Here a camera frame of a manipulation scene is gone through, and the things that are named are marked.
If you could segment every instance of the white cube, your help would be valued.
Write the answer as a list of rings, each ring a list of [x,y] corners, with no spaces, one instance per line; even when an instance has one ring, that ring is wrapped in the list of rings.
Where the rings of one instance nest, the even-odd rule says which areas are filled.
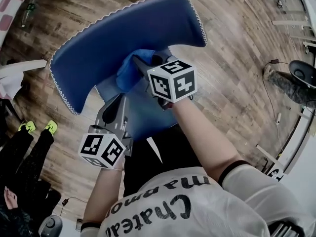
[[[125,151],[125,146],[115,134],[86,133],[78,154],[93,166],[115,168]]]
[[[197,70],[180,61],[172,61],[147,71],[155,96],[175,103],[197,92]]]

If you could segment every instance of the plastic bottle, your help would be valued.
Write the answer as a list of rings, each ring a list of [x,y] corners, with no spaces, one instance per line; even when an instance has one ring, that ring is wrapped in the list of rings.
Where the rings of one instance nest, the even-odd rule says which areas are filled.
[[[25,28],[32,22],[38,1],[39,0],[30,0],[22,18],[22,28]]]

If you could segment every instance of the neon yellow shoe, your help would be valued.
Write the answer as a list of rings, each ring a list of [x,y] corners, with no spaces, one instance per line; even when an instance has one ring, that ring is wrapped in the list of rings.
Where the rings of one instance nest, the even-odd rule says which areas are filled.
[[[22,128],[23,126],[25,126],[26,130],[27,130],[29,133],[34,132],[35,129],[36,129],[35,124],[34,124],[33,121],[29,121],[29,122],[27,122],[27,123],[21,124],[20,127],[19,127],[19,129],[18,129],[18,131],[21,131],[21,128]]]
[[[56,122],[50,120],[44,130],[48,130],[51,133],[51,135],[54,135],[54,133],[57,131],[57,127],[58,126]]]

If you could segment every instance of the shoe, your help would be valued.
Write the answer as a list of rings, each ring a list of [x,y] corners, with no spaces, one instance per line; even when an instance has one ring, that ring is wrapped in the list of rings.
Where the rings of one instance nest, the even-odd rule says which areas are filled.
[[[270,75],[273,72],[274,72],[274,69],[270,65],[267,65],[266,68],[263,71],[263,80],[268,80]]]
[[[35,124],[34,124],[33,121],[29,121],[29,122],[27,122],[27,123],[22,123],[22,124],[20,125],[18,131],[21,131],[21,128],[22,128],[23,126],[25,126],[25,129],[26,129],[29,133],[34,132],[35,129],[36,129]]]
[[[54,133],[57,131],[57,127],[57,124],[51,120],[48,122],[44,130],[48,130],[51,133],[51,135],[54,135]]]

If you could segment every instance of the green bottle label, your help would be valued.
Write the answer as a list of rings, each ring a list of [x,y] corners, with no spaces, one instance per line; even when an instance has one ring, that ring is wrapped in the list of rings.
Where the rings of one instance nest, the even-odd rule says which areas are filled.
[[[29,3],[28,7],[26,8],[26,10],[31,10],[31,11],[35,10],[35,4],[34,3]]]

